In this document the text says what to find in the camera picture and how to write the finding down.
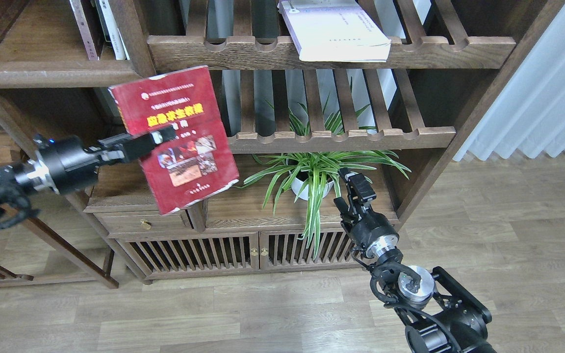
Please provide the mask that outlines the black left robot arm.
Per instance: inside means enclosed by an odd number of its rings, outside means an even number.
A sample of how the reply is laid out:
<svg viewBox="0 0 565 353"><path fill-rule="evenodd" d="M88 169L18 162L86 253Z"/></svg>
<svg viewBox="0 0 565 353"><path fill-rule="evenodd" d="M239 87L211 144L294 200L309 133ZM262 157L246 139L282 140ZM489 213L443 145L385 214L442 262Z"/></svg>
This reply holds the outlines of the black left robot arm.
<svg viewBox="0 0 565 353"><path fill-rule="evenodd" d="M45 189L66 195L94 185L98 167L144 157L175 139L176 130L177 125L171 124L139 136L122 133L87 148L76 135L60 140L36 136L35 159L0 167L0 230L38 215L39 210L31 206L31 195Z"/></svg>

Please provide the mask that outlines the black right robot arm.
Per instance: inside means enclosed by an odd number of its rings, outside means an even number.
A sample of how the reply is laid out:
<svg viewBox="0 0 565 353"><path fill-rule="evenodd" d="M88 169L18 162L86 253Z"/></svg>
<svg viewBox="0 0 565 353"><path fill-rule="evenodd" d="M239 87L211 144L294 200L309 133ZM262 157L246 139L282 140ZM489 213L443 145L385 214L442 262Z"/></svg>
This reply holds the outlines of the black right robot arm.
<svg viewBox="0 0 565 353"><path fill-rule="evenodd" d="M442 267L432 271L402 264L399 235L384 214L375 212L372 186L363 174L341 168L347 185L346 199L334 202L341 225L354 243L353 250L371 259L370 289L386 308L392 308L405 325L413 353L492 353L487 324L488 308Z"/></svg>

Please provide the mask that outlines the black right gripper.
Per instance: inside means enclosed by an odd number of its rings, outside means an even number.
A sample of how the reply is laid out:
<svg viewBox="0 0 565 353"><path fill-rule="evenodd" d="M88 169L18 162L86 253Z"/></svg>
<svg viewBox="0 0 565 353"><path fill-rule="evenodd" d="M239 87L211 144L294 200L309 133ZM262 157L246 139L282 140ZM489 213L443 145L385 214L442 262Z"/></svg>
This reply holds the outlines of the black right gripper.
<svg viewBox="0 0 565 353"><path fill-rule="evenodd" d="M360 248L365 258L378 259L394 250L399 235L385 215L372 211L371 201L377 195L368 179L348 168L340 168L338 173L347 186L349 203L343 197L337 197L334 204L339 210L341 225L348 237Z"/></svg>

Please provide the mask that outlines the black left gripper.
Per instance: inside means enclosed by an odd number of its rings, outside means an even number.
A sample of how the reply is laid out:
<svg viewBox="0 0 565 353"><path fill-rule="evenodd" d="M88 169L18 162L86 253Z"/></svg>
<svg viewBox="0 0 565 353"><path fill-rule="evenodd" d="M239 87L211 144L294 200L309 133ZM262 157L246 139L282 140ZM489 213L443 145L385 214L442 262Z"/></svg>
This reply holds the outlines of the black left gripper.
<svg viewBox="0 0 565 353"><path fill-rule="evenodd" d="M30 181L37 191L50 188L56 194L71 194L97 183L100 165L130 163L176 137L176 125L172 124L139 136L121 133L99 140L99 147L86 149L78 136L55 141L37 134L33 139L37 159L30 163Z"/></svg>

